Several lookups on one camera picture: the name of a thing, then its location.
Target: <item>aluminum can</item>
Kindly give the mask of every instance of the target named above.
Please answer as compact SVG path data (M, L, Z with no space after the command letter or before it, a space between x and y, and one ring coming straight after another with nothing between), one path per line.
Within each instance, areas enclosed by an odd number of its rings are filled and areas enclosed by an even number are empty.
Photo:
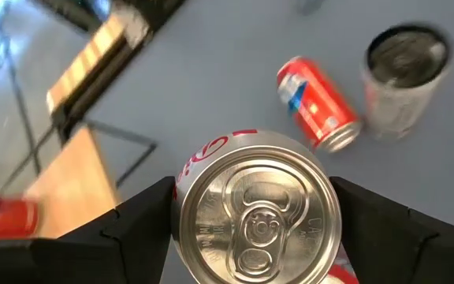
M30 200L0 198L0 239L31 237L39 224L39 205Z
M204 145L178 175L172 209L173 239L198 283L320 283L341 240L329 179L278 133Z
M339 151L362 124L343 95L311 60L295 57L277 73L277 92L313 148Z
M422 116L447 73L451 44L436 28L401 24L378 35L364 59L367 122L382 139L399 139Z
M359 284L359 280L341 266L334 264L322 284Z

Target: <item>blue label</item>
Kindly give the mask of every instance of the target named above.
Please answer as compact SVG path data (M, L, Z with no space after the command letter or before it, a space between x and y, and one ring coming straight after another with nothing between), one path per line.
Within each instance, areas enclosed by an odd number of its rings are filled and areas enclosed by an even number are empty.
M293 97L288 101L288 111L290 114L294 114L299 110L300 101L303 99L304 90L306 89L307 83L301 84Z

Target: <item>can opening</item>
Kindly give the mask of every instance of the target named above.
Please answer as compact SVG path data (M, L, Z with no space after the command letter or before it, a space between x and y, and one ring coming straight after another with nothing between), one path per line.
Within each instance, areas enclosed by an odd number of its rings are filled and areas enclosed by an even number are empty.
M448 40L436 29L398 25L378 35L367 49L367 67L374 79L394 88L431 82L446 67Z

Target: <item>pull tab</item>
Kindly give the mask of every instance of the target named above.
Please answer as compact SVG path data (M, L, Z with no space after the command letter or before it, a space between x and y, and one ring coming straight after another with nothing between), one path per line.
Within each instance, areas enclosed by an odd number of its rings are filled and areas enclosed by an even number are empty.
M268 281L280 270L285 221L278 208L266 203L248 208L241 220L229 260L231 272L242 281Z

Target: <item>wooden table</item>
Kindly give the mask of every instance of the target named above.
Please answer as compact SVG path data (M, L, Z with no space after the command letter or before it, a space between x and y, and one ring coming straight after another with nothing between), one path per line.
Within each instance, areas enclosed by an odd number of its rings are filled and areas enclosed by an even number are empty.
M119 204L91 130L80 129L24 194L42 204L36 237L57 238Z
M69 97L91 84L89 77L102 69L108 57L116 52L117 43L124 38L124 24L112 15L94 34L87 46L76 56L69 68L47 92L47 106L52 114Z

